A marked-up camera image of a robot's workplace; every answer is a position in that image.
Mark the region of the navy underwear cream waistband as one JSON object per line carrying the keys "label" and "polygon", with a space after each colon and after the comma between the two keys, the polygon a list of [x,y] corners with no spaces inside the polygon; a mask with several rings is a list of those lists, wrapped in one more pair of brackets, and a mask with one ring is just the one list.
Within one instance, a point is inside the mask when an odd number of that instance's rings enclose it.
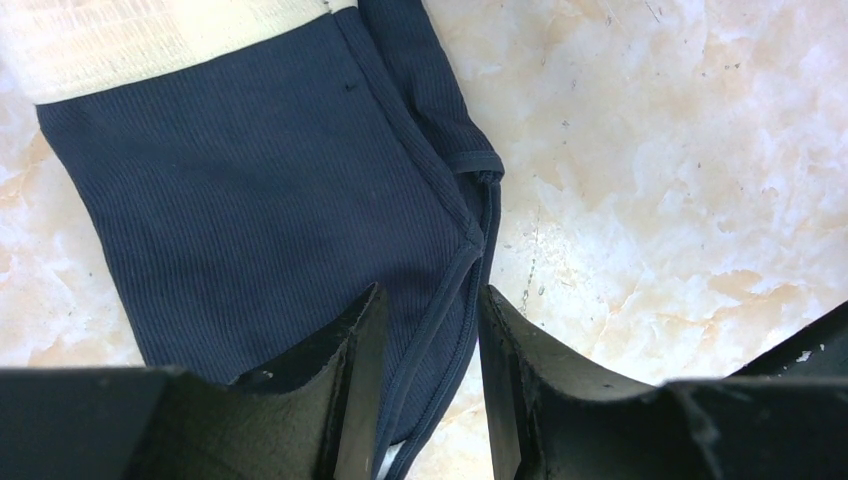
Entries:
{"label": "navy underwear cream waistband", "polygon": [[1,56],[142,357],[224,383],[388,291],[375,464],[402,479],[477,339],[501,159],[419,1],[5,1]]}

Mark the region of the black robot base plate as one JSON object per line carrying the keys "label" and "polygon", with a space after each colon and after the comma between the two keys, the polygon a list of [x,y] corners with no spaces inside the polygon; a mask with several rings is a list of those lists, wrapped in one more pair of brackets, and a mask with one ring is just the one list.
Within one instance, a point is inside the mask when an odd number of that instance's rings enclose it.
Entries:
{"label": "black robot base plate", "polygon": [[732,376],[847,376],[847,303],[759,355]]}

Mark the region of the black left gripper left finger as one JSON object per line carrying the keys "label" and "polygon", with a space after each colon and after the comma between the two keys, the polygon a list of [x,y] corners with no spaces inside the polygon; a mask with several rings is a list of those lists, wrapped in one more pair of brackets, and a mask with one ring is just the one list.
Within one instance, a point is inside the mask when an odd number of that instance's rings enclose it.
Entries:
{"label": "black left gripper left finger", "polygon": [[233,383],[178,367],[5,369],[5,479],[370,479],[388,300],[334,321]]}

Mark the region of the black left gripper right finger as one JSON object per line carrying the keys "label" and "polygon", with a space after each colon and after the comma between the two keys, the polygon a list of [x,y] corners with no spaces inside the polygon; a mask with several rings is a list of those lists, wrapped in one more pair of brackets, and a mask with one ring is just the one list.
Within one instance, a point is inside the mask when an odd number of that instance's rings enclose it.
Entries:
{"label": "black left gripper right finger", "polygon": [[480,293],[498,479],[843,479],[847,376],[652,386],[611,371]]}

